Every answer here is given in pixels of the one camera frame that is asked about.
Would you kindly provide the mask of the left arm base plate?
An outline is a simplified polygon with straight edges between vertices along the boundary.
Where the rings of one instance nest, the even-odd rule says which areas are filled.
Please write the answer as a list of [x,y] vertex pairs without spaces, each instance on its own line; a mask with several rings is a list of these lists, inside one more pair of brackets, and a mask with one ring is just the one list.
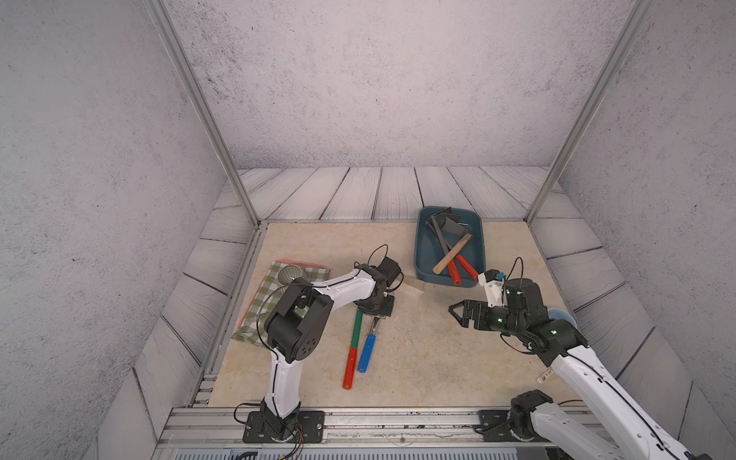
[[301,410],[279,418],[268,407],[253,411],[245,422],[245,444],[274,444],[301,441],[319,444],[323,440],[325,412]]

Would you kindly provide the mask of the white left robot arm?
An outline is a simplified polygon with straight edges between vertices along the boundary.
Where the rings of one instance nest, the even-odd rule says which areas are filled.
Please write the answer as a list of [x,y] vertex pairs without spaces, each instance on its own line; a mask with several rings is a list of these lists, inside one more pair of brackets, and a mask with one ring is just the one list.
[[311,283],[300,277],[287,285],[264,324],[272,359],[260,413],[276,435],[285,437],[297,426],[303,361],[320,343],[331,313],[354,304],[364,314],[390,316],[391,285],[402,274],[398,263],[385,257],[377,266],[357,264],[337,278]]

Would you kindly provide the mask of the grey hoe red grip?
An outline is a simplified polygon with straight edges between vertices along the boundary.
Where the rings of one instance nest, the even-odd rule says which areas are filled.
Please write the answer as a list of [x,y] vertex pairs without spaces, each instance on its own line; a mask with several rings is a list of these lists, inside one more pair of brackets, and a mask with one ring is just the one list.
[[[443,236],[443,233],[441,231],[440,225],[437,222],[435,216],[430,216],[429,220],[427,221],[430,228],[432,229],[437,241],[438,245],[440,246],[441,250],[443,251],[443,255],[446,256],[450,249],[447,245],[447,242]],[[452,278],[452,283],[456,286],[460,286],[462,284],[462,279],[460,277],[459,271],[455,265],[455,262],[449,262],[447,265],[448,273],[450,274],[450,278]]]
[[[445,238],[446,233],[459,236],[461,239],[463,239],[466,235],[470,235],[467,225],[461,223],[459,221],[459,217],[456,214],[454,214],[452,212],[452,209],[450,208],[441,209],[431,216],[435,216],[437,222],[440,225],[444,238]],[[478,279],[478,272],[468,262],[468,260],[464,256],[462,256],[460,253],[457,253],[455,255],[453,261],[455,262],[456,266],[461,266],[461,268],[463,268],[463,270],[467,274],[469,274],[471,279],[475,281]]]

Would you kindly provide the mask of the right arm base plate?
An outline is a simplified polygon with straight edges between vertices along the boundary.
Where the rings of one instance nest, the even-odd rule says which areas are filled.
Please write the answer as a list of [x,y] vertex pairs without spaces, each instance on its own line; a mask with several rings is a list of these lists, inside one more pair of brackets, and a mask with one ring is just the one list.
[[483,437],[484,442],[547,442],[534,431],[531,415],[511,408],[505,410],[480,410],[479,423],[473,431]]

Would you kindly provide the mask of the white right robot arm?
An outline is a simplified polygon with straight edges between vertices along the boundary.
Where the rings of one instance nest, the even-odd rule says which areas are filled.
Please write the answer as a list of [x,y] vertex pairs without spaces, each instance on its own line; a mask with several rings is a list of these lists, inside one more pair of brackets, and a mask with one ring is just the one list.
[[571,387],[605,427],[606,441],[571,419],[540,390],[513,398],[506,425],[521,442],[551,442],[573,459],[694,459],[696,454],[661,427],[618,383],[566,318],[552,316],[528,278],[479,278],[486,300],[463,300],[448,311],[463,328],[515,337],[523,352]]

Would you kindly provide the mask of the wooden handled hoe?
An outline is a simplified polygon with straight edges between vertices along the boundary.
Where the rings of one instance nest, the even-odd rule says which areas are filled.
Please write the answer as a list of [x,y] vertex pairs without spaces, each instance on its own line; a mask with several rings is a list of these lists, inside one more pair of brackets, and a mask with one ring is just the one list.
[[444,256],[447,263],[453,262],[453,259],[457,253],[460,253],[460,251],[464,248],[464,245],[467,245],[471,239],[472,235],[466,235],[463,239],[460,238],[458,243],[454,246],[450,246],[450,252]]

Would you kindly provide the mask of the aluminium front rail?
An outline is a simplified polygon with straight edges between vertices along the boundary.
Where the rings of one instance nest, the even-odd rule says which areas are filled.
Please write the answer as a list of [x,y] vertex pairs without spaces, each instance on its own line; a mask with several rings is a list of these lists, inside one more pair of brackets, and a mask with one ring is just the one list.
[[[606,441],[611,440],[584,406],[565,413]],[[480,410],[504,407],[323,408],[323,440],[245,444],[253,411],[177,409],[166,421],[155,459],[573,459],[551,442],[484,442],[473,431]]]

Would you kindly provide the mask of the green white checkered cloth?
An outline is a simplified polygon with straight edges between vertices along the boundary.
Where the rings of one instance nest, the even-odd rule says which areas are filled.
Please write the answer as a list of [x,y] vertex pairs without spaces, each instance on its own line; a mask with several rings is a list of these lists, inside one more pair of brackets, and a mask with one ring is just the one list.
[[[271,297],[274,297],[274,295],[277,295],[278,301],[279,301],[281,297],[283,296],[286,290],[286,287],[287,286],[281,286],[279,287],[279,289],[277,289],[277,291],[272,291],[272,293],[270,293],[270,295],[266,297],[266,300],[269,300]],[[255,345],[257,347],[263,348],[264,345],[261,342],[261,339],[266,338],[264,323],[266,319],[268,318],[268,316],[270,315],[270,313],[274,310],[275,306],[266,314],[262,313],[263,309],[260,309],[258,311],[256,320],[254,322],[255,324],[255,334],[254,335],[250,335],[249,337],[247,337],[246,335],[238,335],[237,333],[234,332],[233,335],[231,335],[231,339],[238,341],[238,342],[242,342],[242,343],[249,343],[251,345]]]

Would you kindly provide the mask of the light blue mug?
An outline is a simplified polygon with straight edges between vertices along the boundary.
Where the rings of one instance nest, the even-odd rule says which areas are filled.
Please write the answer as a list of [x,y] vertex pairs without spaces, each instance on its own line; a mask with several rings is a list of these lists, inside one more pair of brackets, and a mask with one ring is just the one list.
[[547,312],[550,320],[563,320],[569,323],[572,327],[578,328],[576,319],[566,310],[552,308],[548,309]]

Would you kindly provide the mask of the teal plastic storage box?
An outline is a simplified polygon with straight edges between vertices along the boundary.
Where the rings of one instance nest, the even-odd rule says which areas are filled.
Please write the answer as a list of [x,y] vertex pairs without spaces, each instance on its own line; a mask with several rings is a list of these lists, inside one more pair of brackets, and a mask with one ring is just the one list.
[[[414,268],[417,278],[426,283],[457,287],[472,288],[477,285],[477,280],[473,280],[461,266],[457,266],[462,284],[460,286],[452,283],[452,278],[445,268],[440,274],[436,274],[433,268],[444,257],[443,251],[438,245],[438,241],[430,228],[427,221],[429,217],[441,209],[450,208],[452,212],[459,217],[459,221],[467,225],[471,234],[471,239],[467,245],[460,251],[468,262],[479,273],[486,271],[486,258],[483,237],[483,225],[480,216],[471,210],[458,209],[442,206],[426,206],[421,209],[417,220],[415,250],[414,250]],[[445,234],[450,246],[455,246],[460,240],[459,236]]]

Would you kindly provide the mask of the grey ribbed glass cup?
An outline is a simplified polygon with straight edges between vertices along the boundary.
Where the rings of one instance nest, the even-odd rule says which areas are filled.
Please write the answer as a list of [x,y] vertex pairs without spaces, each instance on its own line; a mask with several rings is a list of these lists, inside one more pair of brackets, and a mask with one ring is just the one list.
[[290,264],[288,266],[283,266],[277,273],[277,281],[280,286],[288,286],[293,281],[295,281],[298,278],[302,278],[304,276],[304,271],[300,266],[295,266],[295,264]]

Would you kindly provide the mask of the green hoe with red grip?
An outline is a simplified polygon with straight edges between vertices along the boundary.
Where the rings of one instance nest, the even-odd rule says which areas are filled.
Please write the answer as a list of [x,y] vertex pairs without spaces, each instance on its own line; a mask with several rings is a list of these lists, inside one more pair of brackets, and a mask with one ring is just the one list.
[[352,331],[351,344],[348,354],[348,360],[346,363],[345,374],[343,378],[342,388],[345,390],[351,390],[353,388],[354,377],[356,373],[358,363],[358,345],[360,344],[360,332],[362,326],[363,312],[361,310],[356,311],[356,317],[354,321],[354,327]]

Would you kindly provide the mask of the steel hoe with blue grip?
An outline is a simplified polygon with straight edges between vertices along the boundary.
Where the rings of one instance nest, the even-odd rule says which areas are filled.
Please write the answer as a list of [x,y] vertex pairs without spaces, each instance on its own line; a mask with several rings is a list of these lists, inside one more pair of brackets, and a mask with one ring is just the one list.
[[391,318],[395,310],[396,292],[389,289],[385,292],[379,292],[367,299],[356,301],[356,318],[351,338],[351,346],[356,348],[360,345],[361,328],[364,318],[370,317],[371,323],[369,332],[365,337],[363,347],[358,357],[358,367],[360,373],[366,373],[373,356],[373,351],[378,337],[378,329],[381,320]]

